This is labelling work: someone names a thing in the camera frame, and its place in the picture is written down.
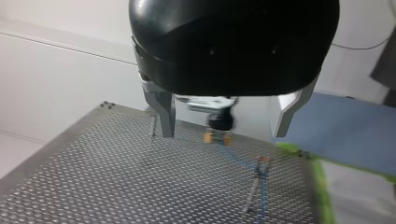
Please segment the blue cable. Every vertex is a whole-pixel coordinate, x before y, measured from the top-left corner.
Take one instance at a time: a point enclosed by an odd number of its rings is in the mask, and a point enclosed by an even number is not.
[[[235,157],[235,155],[230,151],[230,150],[228,150],[227,149],[227,147],[226,146],[223,146],[222,148],[221,148],[221,150],[222,150],[222,152],[224,152],[232,161],[235,161],[236,163],[238,163],[238,164],[241,164],[241,165],[244,165],[244,166],[246,166],[248,169],[255,169],[256,168],[256,164],[252,164],[252,163],[250,163],[250,162],[248,162],[248,161],[240,161],[240,160],[238,160],[238,158],[237,157]],[[265,204],[265,198],[266,198],[266,188],[265,188],[265,181],[263,181],[263,180],[265,180],[265,178],[266,178],[266,173],[262,173],[262,172],[259,172],[259,175],[260,175],[260,187],[261,187],[261,208],[262,208],[262,210],[261,210],[261,214],[257,217],[257,219],[254,221],[254,223],[264,223],[264,220],[265,220],[265,206],[266,206],[266,204]]]

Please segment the blue mat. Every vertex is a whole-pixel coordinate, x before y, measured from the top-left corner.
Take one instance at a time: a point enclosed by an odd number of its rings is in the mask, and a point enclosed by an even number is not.
[[[287,136],[273,141],[396,175],[396,108],[314,93],[293,117]]]

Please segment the floor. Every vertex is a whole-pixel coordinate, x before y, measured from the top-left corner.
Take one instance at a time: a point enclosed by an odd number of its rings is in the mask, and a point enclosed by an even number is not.
[[[0,178],[43,146],[43,144],[0,133]]]

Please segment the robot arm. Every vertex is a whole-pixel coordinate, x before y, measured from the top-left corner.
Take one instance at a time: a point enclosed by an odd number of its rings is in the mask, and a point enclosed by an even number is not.
[[[130,0],[129,11],[142,83],[156,86],[145,88],[146,99],[169,129],[172,93],[273,96],[271,113],[278,115],[271,127],[281,136],[309,99],[339,2]]]

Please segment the metal perforated plate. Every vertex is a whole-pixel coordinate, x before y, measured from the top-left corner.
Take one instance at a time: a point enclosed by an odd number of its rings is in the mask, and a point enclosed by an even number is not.
[[[117,108],[94,110],[6,176],[0,223],[316,223],[299,158],[243,137],[205,144],[186,123],[151,137],[150,118]],[[271,168],[242,219],[257,156]]]

